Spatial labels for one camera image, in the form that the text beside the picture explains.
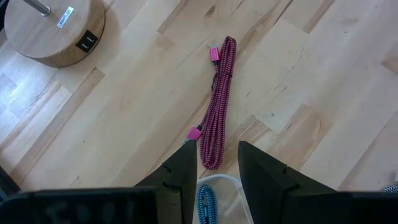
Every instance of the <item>round wooden base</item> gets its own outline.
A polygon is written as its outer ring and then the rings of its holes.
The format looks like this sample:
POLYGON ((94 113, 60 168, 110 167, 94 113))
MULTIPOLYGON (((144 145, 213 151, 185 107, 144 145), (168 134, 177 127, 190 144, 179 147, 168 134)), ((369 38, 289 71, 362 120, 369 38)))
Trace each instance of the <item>round wooden base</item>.
POLYGON ((65 67, 86 57, 105 25, 102 0, 40 0, 48 16, 22 0, 9 1, 4 29, 20 54, 51 67, 65 67))

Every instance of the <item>white label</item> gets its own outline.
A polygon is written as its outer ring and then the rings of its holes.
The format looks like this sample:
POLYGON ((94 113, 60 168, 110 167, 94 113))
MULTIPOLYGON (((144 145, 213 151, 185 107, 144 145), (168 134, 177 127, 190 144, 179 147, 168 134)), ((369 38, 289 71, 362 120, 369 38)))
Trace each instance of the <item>white label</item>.
POLYGON ((70 17, 70 14, 72 14, 74 8, 72 7, 68 7, 68 9, 65 11, 65 13, 63 14, 62 18, 60 19, 60 21, 57 24, 57 27, 62 28, 63 25, 65 25, 70 17))

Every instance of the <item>hardwood floor plank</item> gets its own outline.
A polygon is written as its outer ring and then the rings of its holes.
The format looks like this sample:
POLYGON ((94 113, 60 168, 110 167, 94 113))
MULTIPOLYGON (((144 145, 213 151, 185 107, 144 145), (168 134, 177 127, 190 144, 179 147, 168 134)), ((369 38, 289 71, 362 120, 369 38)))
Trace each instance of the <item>hardwood floor plank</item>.
POLYGON ((5 140, 18 122, 19 119, 9 109, 0 106, 0 142, 5 140))
POLYGON ((197 43, 209 38, 215 41, 230 35, 240 43, 238 52, 242 52, 248 43, 264 37, 289 1, 229 1, 228 4, 223 1, 189 1, 164 35, 178 44, 197 43))
POLYGON ((18 53, 11 47, 11 44, 9 44, 9 42, 7 41, 6 32, 4 31, 4 29, 0 31, 0 34, 4 38, 1 42, 0 47, 0 72, 3 73, 8 63, 13 61, 18 53))
POLYGON ((137 16, 141 8, 147 3, 148 0, 134 0, 134 1, 111 1, 107 11, 116 11, 119 26, 124 30, 127 25, 137 16))
POLYGON ((380 191, 396 184, 398 158, 398 111, 373 140, 350 171, 339 190, 380 191))
POLYGON ((15 166, 18 165, 19 161, 28 152, 41 132, 61 110, 69 97, 69 91, 61 86, 29 123, 23 127, 20 133, 15 136, 14 141, 1 149, 0 163, 6 172, 10 173, 15 166))
POLYGON ((281 19, 288 21, 295 27, 309 34, 334 1, 335 0, 293 1, 282 15, 281 19))
POLYGON ((43 91, 42 96, 33 105, 32 109, 21 119, 18 124, 12 129, 12 131, 7 135, 7 137, 0 143, 0 154, 3 153, 5 148, 9 147, 12 142, 16 140, 18 135, 24 130, 24 128, 29 125, 29 123, 34 119, 34 117, 40 112, 40 110, 46 105, 48 100, 53 97, 53 95, 59 91, 61 85, 57 82, 50 83, 43 91))
POLYGON ((164 34, 166 32, 166 30, 173 23, 174 19, 180 14, 182 9, 184 9, 184 7, 188 4, 189 1, 190 0, 179 0, 179 3, 176 5, 173 11, 169 14, 169 16, 163 21, 163 23, 157 29, 157 31, 160 34, 164 34))
POLYGON ((341 185, 398 109, 398 77, 382 71, 351 111, 333 123, 301 172, 333 189, 341 185))
POLYGON ((9 104, 10 94, 16 87, 7 75, 0 73, 0 104, 9 104))
POLYGON ((48 73, 40 72, 40 75, 27 75, 11 92, 8 106, 19 119, 22 119, 40 99, 54 72, 51 68, 48 73))
MULTIPOLYGON (((150 49, 153 42, 160 39, 159 37, 167 39, 156 30, 177 4, 177 1, 149 0, 127 27, 119 31, 121 36, 117 38, 116 43, 110 49, 107 49, 107 52, 111 51, 113 57, 100 60, 97 64, 98 69, 105 75, 113 75, 115 78, 130 75, 132 65, 140 61, 142 54, 145 54, 145 50, 150 49), (131 40, 140 44, 131 44, 131 40)), ((114 30, 110 33, 110 39, 115 39, 114 33, 118 33, 118 31, 114 30)))
POLYGON ((103 77, 104 74, 97 68, 94 68, 86 79, 83 80, 76 92, 72 94, 62 109, 57 113, 54 119, 51 120, 50 124, 12 170, 11 176, 16 182, 22 182, 24 180, 25 176, 50 147, 53 140, 57 137, 68 120, 73 116, 77 108, 83 103, 86 97, 103 77))
POLYGON ((381 64, 398 75, 398 44, 391 48, 381 64))
POLYGON ((373 77, 386 74, 380 61, 398 38, 390 29, 395 23, 392 4, 397 3, 335 1, 282 83, 332 123, 341 119, 373 77), (328 47, 335 39, 341 41, 328 47))
POLYGON ((301 99, 281 80, 301 60, 307 42, 308 34, 281 19, 242 66, 238 61, 229 104, 233 129, 247 117, 243 113, 247 111, 276 133, 282 130, 301 99))
POLYGON ((249 30, 243 35, 242 40, 238 43, 237 66, 244 65, 246 60, 258 48, 261 41, 266 34, 273 28, 275 23, 280 19, 284 13, 284 8, 290 6, 287 1, 278 1, 277 4, 268 10, 249 30))
POLYGON ((331 123, 321 114, 300 105, 267 153, 300 170, 330 128, 331 123))
POLYGON ((49 79, 57 71, 57 68, 48 67, 32 59, 17 53, 14 49, 8 52, 9 60, 2 66, 2 72, 6 74, 17 86, 30 82, 40 83, 49 79))

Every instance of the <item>light wood surface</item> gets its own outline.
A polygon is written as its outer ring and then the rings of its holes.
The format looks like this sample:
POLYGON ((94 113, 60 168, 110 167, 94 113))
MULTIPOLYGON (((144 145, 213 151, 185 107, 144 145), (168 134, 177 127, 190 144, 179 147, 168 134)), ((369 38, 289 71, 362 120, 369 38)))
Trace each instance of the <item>light wood surface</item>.
POLYGON ((40 0, 51 8, 42 16, 24 1, 10 1, 4 18, 9 44, 20 54, 51 67, 65 67, 86 57, 76 46, 86 31, 100 38, 105 11, 102 0, 40 0), (64 13, 73 11, 62 28, 57 27, 64 13))
MULTIPOLYGON (((238 41, 218 172, 238 141, 334 189, 398 171, 396 0, 106 0, 92 54, 50 68, 0 32, 0 165, 24 190, 132 186, 202 119, 209 45, 238 41)), ((206 171, 198 163, 198 176, 206 171)))

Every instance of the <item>coiled cable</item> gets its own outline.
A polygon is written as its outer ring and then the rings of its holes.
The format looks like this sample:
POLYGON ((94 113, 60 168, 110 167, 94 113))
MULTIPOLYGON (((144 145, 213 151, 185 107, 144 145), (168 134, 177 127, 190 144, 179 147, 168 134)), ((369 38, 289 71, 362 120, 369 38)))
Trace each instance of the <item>coiled cable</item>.
POLYGON ((383 192, 397 192, 398 193, 398 185, 392 185, 392 186, 388 186, 385 189, 383 189, 383 192))
POLYGON ((198 218, 200 224, 217 224, 218 209, 216 193, 208 184, 203 184, 198 190, 198 218))
POLYGON ((219 60, 214 61, 216 74, 211 87, 210 104, 199 125, 203 127, 200 141, 200 160, 208 170, 217 170, 222 161, 225 144, 225 119, 229 89, 236 58, 236 40, 225 38, 219 60))

